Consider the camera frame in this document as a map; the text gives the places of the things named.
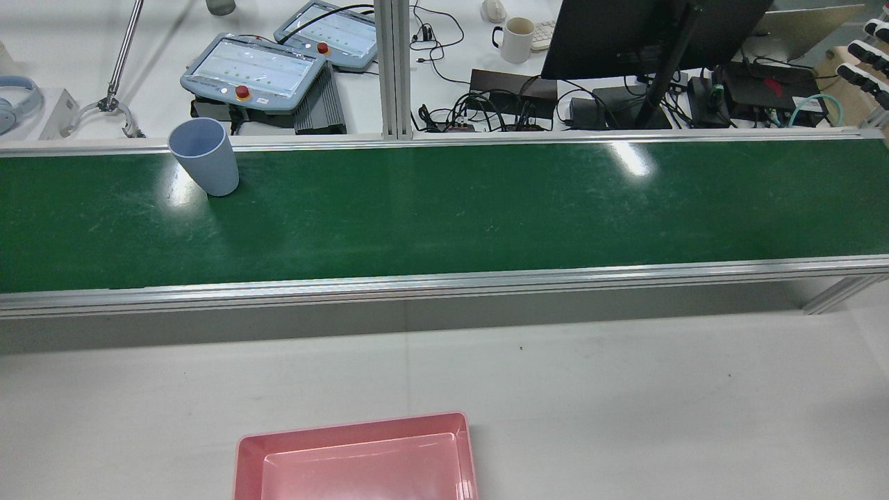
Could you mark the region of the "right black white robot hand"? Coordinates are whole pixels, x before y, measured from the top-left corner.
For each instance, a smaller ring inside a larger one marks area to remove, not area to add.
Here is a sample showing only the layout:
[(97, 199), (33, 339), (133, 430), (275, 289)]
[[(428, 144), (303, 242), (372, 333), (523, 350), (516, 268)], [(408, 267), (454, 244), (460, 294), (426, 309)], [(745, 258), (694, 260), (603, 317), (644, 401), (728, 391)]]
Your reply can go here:
[(845, 50), (853, 61), (836, 67), (836, 75), (870, 95), (882, 110), (888, 110), (888, 54), (886, 20), (871, 19), (863, 27), (867, 40), (854, 39)]

